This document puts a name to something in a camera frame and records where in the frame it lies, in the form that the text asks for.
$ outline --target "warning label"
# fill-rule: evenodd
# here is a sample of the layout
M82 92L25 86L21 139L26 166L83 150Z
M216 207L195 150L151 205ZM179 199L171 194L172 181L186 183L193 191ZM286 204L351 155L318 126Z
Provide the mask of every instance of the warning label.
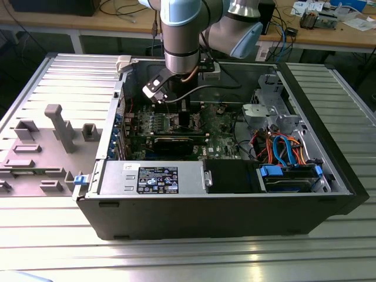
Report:
M178 194L177 167L140 167L137 192L139 194Z

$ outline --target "blue connector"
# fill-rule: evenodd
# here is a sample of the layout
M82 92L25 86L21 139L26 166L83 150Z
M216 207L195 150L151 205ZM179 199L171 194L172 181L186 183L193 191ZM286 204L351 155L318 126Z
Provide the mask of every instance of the blue connector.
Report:
M318 176L321 177L323 175L323 170L320 166L315 166L315 170L316 170Z
M261 169L261 176L283 176L282 168L279 166L263 166Z
M118 113L115 114L115 122L116 123L119 123L122 121L122 116Z
M75 179L73 180L73 183L75 185L89 185L89 183L90 183L90 176L89 176L89 174L77 175L77 176L75 176Z
M112 150L109 149L109 150L107 151L107 157L110 157L110 158L115 157L115 154L113 153Z
M116 134L112 133L110 142L115 142L117 139L118 139L118 136Z

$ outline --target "motherboard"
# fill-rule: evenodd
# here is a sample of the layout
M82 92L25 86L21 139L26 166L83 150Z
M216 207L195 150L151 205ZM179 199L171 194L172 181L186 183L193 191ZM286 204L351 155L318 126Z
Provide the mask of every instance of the motherboard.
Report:
M240 159L232 133L235 115L225 104L206 103L191 111L187 126L180 126L172 107L142 106L124 115L119 159Z

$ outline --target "paper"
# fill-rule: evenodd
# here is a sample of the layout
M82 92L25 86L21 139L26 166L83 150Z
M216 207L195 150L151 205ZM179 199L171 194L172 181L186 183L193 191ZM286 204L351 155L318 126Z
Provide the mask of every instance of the paper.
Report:
M376 7L376 3L374 1L371 1L371 0L367 0L367 5L372 6L372 7Z
M348 25L352 28L356 28L359 31L367 31L371 28L373 28L373 23L372 22L367 22L363 19L350 19L349 21L344 22L345 25Z
M324 3L325 2L323 1L315 2L315 3L298 1L294 3L294 6L291 10L291 14L295 16L303 16L304 11L307 8L309 10L316 10L317 12L321 12L323 10Z

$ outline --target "green circuit board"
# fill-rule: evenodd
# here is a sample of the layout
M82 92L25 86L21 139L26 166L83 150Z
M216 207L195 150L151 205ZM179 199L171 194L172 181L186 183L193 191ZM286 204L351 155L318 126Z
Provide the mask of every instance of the green circuit board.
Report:
M132 160L202 160L239 159L231 127L234 113L220 104L208 104L190 114L188 127L179 126L177 113L160 113L154 108L139 109L128 120L126 139L128 159ZM186 155L160 155L153 144L158 139L188 139L193 150Z

